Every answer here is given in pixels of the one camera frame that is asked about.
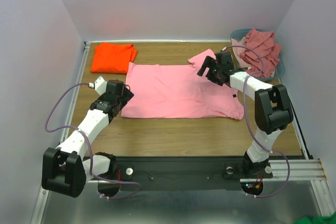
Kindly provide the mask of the light pink t shirt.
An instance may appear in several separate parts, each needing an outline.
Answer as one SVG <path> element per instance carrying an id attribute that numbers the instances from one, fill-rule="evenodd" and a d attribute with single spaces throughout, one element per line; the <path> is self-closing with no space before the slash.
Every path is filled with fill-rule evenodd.
<path id="1" fill-rule="evenodd" d="M 134 96 L 122 109 L 122 117 L 241 120 L 244 107 L 237 97 L 237 90 L 197 75 L 207 56 L 214 58 L 215 54 L 208 49 L 190 58 L 187 65 L 129 63 L 125 81 Z"/>

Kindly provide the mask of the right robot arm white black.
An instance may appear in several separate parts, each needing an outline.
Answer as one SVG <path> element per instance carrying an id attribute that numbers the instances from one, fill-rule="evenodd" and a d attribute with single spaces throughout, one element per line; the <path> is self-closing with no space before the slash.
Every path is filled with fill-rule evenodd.
<path id="1" fill-rule="evenodd" d="M 264 172 L 268 166 L 269 154 L 275 140 L 293 121 L 293 112 L 287 89 L 282 84 L 272 85 L 262 82 L 247 72 L 235 69 L 230 52 L 221 51 L 215 57 L 206 56 L 198 76 L 205 77 L 217 85 L 227 85 L 243 93 L 244 108 L 246 97 L 254 101 L 257 130 L 252 132 L 247 114 L 245 119 L 253 137 L 250 148 L 243 156 L 239 173 L 253 177 Z"/>

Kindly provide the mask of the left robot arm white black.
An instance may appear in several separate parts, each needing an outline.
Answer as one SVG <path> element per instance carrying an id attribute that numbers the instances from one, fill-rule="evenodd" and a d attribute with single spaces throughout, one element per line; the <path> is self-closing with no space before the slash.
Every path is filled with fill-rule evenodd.
<path id="1" fill-rule="evenodd" d="M 73 132 L 55 148 L 47 148 L 43 154 L 41 186 L 44 190 L 78 197 L 87 182 L 92 179 L 121 185 L 139 183 L 125 182 L 112 154 L 92 151 L 91 144 L 133 98 L 129 85 L 120 80 L 105 81 L 98 77 L 84 86 L 94 89 L 99 97 L 78 126 L 62 126 Z"/>

